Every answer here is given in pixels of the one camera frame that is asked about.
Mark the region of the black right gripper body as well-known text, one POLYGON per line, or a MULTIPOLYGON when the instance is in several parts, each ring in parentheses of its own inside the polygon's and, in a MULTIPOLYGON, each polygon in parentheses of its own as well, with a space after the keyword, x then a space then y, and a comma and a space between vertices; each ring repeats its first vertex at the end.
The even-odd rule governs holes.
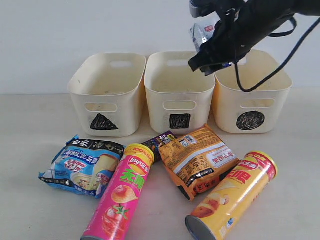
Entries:
POLYGON ((259 0, 191 0, 193 18, 216 12, 220 20, 213 36, 200 45, 199 52, 188 64, 193 72, 201 70, 206 76, 236 63, 260 42, 259 0))

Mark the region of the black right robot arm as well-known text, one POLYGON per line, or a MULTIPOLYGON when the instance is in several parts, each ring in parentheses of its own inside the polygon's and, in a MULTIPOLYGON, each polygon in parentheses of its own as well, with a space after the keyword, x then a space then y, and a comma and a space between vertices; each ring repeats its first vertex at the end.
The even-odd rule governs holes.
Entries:
POLYGON ((293 15, 320 15, 318 0, 191 0, 189 6, 193 18, 213 12, 220 18, 213 36, 188 62, 192 71, 205 75, 243 59, 293 15))

